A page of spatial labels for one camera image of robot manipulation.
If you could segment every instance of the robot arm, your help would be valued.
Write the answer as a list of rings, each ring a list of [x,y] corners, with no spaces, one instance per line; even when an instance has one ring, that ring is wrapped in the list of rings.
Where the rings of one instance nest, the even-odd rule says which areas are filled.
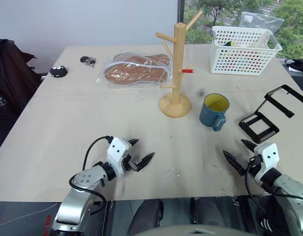
[[[70,179],[72,188],[61,203],[52,224],[50,236],[83,235],[91,214],[91,207],[95,201],[98,201],[98,196],[101,196],[105,202],[103,196],[99,194],[101,188],[115,177],[121,178],[126,171],[138,172],[150,162],[154,152],[144,157],[139,164],[131,161],[128,153],[137,141],[137,139],[126,141],[114,137],[110,141],[105,163],[98,162],[92,168],[83,170]]]
[[[250,141],[242,141],[255,154],[250,158],[249,173],[265,191],[275,196],[284,213],[290,235],[303,236],[303,184],[276,169],[279,162],[276,144],[263,143],[257,146]],[[230,153],[223,152],[227,161],[243,176],[245,169]]]

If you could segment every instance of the black backpack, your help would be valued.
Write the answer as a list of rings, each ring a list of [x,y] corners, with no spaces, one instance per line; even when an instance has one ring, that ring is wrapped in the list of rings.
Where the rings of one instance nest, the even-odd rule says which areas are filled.
[[[298,59],[298,60],[287,59],[287,60],[285,60],[285,64],[290,66],[293,69],[296,69],[296,70],[299,70],[299,71],[303,72],[303,59]]]
[[[17,119],[39,87],[41,76],[27,65],[32,58],[14,41],[0,39],[0,122]]]

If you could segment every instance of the wooden mug tree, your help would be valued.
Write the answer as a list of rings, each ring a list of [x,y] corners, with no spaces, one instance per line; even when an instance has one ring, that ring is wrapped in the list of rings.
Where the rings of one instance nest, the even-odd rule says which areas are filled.
[[[185,34],[186,31],[194,24],[194,22],[201,16],[202,13],[202,11],[199,11],[187,25],[181,22],[176,23],[174,38],[156,32],[156,36],[158,38],[162,38],[174,43],[172,55],[166,42],[162,42],[169,56],[171,59],[173,59],[173,84],[160,86],[162,89],[172,89],[172,93],[165,95],[160,101],[160,108],[162,112],[168,117],[180,118],[188,114],[188,112],[191,110],[192,103],[190,99],[181,93],[181,79],[184,75],[184,71],[186,73],[192,73],[189,70],[192,67],[192,64],[188,66],[187,70],[182,69]]]

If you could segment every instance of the white table surface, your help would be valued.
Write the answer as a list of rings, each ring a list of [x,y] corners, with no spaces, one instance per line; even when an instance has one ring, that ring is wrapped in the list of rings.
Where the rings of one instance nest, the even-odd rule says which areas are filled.
[[[104,189],[108,200],[246,194],[243,178],[227,163],[222,150],[246,165],[252,153],[240,139],[251,139],[239,121],[255,111],[267,91],[282,84],[303,95],[276,59],[258,77],[211,74],[208,46],[189,45],[185,64],[193,58],[196,73],[185,76],[182,90],[192,109],[183,118],[168,118],[158,103],[169,89],[96,82],[104,58],[120,50],[164,51],[160,46],[67,48],[56,63],[68,68],[67,76],[45,79],[0,148],[0,201],[62,201],[70,189],[69,178],[81,170],[88,146],[104,135],[140,139],[131,151],[134,159],[155,151],[142,171],[129,172]],[[97,58],[95,68],[79,62],[85,55]],[[211,92],[230,101],[227,122],[219,132],[198,119],[203,98]],[[289,119],[267,103],[262,113],[280,129],[268,142],[278,146],[278,170],[303,183],[302,103],[282,91],[274,98],[295,115]],[[87,166],[104,161],[107,148],[106,141],[96,144]],[[252,180],[251,189],[263,193]]]

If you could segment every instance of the black cable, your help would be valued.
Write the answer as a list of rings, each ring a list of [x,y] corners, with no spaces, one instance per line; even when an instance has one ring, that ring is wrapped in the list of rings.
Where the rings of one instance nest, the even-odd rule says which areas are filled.
[[[96,139],[95,141],[93,141],[93,143],[89,146],[89,148],[88,148],[88,150],[87,150],[87,152],[86,152],[86,155],[85,155],[84,163],[83,163],[83,168],[82,168],[83,171],[85,170],[86,162],[87,162],[87,157],[88,157],[88,154],[89,154],[89,152],[90,152],[92,146],[93,146],[95,143],[97,143],[99,140],[101,140],[101,139],[109,139],[109,138],[110,138],[110,136],[102,136],[102,137]]]
[[[249,174],[249,171],[250,171],[250,168],[252,167],[252,164],[249,162],[248,164],[248,167],[245,171],[245,174],[244,174],[244,182],[245,182],[245,187],[246,187],[246,190],[248,191],[248,194],[249,196],[251,197],[251,199],[254,201],[254,203],[257,205],[257,207],[264,213],[266,214],[266,211],[261,207],[261,205],[254,199],[251,191],[250,191],[250,188],[249,188],[249,183],[248,183],[248,174]]]
[[[298,199],[298,200],[303,200],[302,197],[298,197],[296,195],[281,194],[281,193],[275,193],[275,192],[273,192],[272,194],[277,197],[294,198],[294,199]]]
[[[89,146],[89,148],[87,149],[87,152],[86,152],[86,155],[85,155],[85,159],[84,159],[84,163],[83,163],[83,168],[82,168],[83,171],[85,170],[86,162],[87,162],[87,157],[88,157],[88,154],[89,154],[89,152],[90,152],[92,146],[93,146],[95,143],[97,143],[99,140],[101,140],[101,139],[106,139],[106,140],[108,141],[108,143],[111,143],[111,141],[113,140],[113,137],[112,137],[112,136],[102,136],[102,137],[96,139],[95,141],[93,141],[93,143],[92,143],[92,144]],[[105,206],[107,205],[107,200],[105,199],[105,197],[104,197],[102,194],[100,194],[100,193],[98,193],[98,192],[96,192],[96,191],[93,191],[93,190],[90,190],[90,189],[86,189],[86,188],[82,188],[82,187],[79,187],[79,186],[75,185],[75,184],[72,182],[73,179],[74,179],[75,177],[76,177],[76,175],[74,175],[72,178],[70,178],[70,179],[69,179],[69,182],[68,182],[69,185],[70,185],[72,188],[77,189],[77,190],[80,190],[80,191],[84,191],[84,192],[87,192],[87,193],[94,194],[94,195],[98,196],[98,197],[102,200],[102,206],[101,206],[98,210],[92,212],[91,215],[96,214],[96,213],[100,212],[101,210],[103,210],[103,209],[105,208]]]
[[[73,183],[73,179],[75,178],[75,176],[77,176],[77,175],[74,175],[74,176],[72,176],[72,177],[69,179],[69,182],[68,182],[69,185],[70,185],[72,188],[75,188],[75,189],[77,189],[77,190],[84,191],[84,192],[87,192],[87,193],[94,194],[94,195],[98,196],[99,198],[101,198],[101,200],[102,200],[102,206],[101,206],[98,210],[96,210],[95,212],[93,212],[93,213],[97,213],[97,212],[103,210],[103,209],[106,207],[106,205],[107,205],[107,200],[105,199],[105,197],[104,197],[102,194],[100,194],[100,193],[98,193],[98,192],[96,192],[96,191],[93,191],[93,190],[90,190],[90,189],[86,189],[86,188],[82,188],[82,187],[79,187],[79,186],[75,185],[75,184]]]

